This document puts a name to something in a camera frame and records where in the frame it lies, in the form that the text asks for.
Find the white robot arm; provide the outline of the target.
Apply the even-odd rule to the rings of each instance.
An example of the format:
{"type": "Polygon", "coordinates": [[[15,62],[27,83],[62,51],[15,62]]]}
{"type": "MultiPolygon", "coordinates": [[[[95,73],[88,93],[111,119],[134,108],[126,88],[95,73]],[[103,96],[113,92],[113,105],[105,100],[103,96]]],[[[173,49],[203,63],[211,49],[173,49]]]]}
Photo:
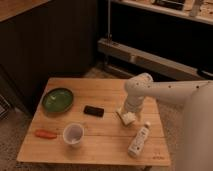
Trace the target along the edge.
{"type": "Polygon", "coordinates": [[[181,111],[175,171],[213,171],[213,80],[155,82],[142,73],[124,83],[123,108],[136,114],[146,97],[181,111]]]}

